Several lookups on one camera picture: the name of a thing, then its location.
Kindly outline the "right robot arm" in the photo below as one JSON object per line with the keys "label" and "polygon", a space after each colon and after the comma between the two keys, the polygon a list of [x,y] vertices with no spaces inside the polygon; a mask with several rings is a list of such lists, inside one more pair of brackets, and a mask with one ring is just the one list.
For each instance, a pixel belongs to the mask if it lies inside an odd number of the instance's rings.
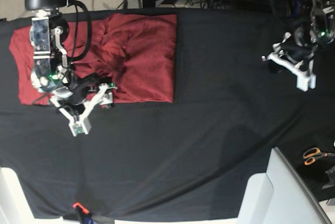
{"label": "right robot arm", "polygon": [[[87,39],[83,52],[68,55],[64,48],[70,29],[59,9],[81,8],[87,22]],[[111,106],[113,83],[103,83],[96,73],[84,78],[74,73],[73,64],[84,59],[92,42],[92,20],[84,3],[78,0],[25,0],[25,9],[35,12],[29,39],[33,47],[31,84],[42,95],[32,103],[48,98],[52,106],[68,119],[73,136],[89,134],[88,119],[96,105]]]}

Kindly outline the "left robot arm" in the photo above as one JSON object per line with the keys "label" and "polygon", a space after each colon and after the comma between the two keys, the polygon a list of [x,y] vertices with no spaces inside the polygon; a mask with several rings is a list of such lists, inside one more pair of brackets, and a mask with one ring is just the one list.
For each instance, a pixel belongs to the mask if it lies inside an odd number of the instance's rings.
{"label": "left robot arm", "polygon": [[276,0],[269,0],[276,20],[287,32],[281,42],[272,46],[269,55],[262,56],[269,69],[278,73],[288,70],[296,76],[301,91],[316,88],[314,57],[334,42],[334,7],[331,0],[288,0],[289,16],[282,18]]}

